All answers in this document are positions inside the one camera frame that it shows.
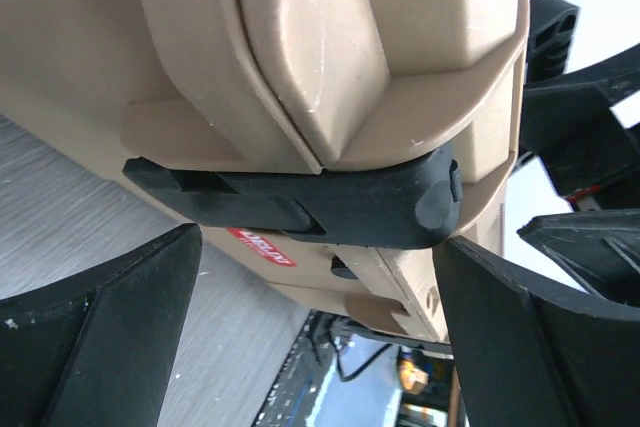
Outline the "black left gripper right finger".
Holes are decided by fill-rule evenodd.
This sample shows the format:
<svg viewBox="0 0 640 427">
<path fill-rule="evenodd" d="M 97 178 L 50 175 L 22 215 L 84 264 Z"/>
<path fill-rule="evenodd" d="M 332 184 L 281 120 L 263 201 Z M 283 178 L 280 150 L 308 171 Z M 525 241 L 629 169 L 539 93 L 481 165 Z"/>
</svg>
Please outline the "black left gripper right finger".
<svg viewBox="0 0 640 427">
<path fill-rule="evenodd" d="M 639 310 L 453 238 L 433 253 L 473 426 L 636 426 Z"/>
</svg>

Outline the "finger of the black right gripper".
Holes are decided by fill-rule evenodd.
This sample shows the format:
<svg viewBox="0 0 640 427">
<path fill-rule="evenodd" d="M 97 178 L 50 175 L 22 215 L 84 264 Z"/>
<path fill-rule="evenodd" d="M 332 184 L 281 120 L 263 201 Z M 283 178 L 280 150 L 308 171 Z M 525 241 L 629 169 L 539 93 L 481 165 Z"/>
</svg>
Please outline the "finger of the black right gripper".
<svg viewBox="0 0 640 427">
<path fill-rule="evenodd" d="M 600 210 L 538 216 L 518 230 L 588 293 L 639 305 L 639 212 Z"/>
</svg>

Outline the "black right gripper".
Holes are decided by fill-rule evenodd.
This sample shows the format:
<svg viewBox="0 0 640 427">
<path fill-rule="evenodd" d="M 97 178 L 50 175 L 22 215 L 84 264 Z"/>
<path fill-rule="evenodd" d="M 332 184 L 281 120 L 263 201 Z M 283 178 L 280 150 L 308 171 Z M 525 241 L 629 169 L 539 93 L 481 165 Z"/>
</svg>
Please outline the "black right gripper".
<svg viewBox="0 0 640 427">
<path fill-rule="evenodd" d="M 524 90 L 519 147 L 541 160 L 560 197 L 584 197 L 639 172 L 639 138 L 612 112 L 639 92 L 639 47 L 562 75 L 579 13 L 566 0 L 530 0 L 533 84 Z"/>
</svg>

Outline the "tan plastic tool case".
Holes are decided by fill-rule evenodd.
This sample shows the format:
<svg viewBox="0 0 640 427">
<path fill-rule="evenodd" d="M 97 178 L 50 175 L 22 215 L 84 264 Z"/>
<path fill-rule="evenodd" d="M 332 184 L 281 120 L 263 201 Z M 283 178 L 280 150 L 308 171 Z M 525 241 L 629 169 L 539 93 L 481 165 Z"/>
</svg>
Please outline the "tan plastic tool case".
<svg viewBox="0 0 640 427">
<path fill-rule="evenodd" d="M 528 0 L 1 0 L 1 113 L 300 304 L 447 343 L 499 251 Z"/>
</svg>

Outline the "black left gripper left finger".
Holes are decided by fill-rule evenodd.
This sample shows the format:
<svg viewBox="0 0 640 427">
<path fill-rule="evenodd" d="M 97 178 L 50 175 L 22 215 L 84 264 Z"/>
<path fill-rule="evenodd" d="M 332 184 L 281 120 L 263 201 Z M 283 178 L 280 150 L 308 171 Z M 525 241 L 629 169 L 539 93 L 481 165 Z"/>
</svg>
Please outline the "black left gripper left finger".
<svg viewBox="0 0 640 427">
<path fill-rule="evenodd" d="M 157 424 L 198 276 L 199 226 L 1 302 L 4 426 Z"/>
</svg>

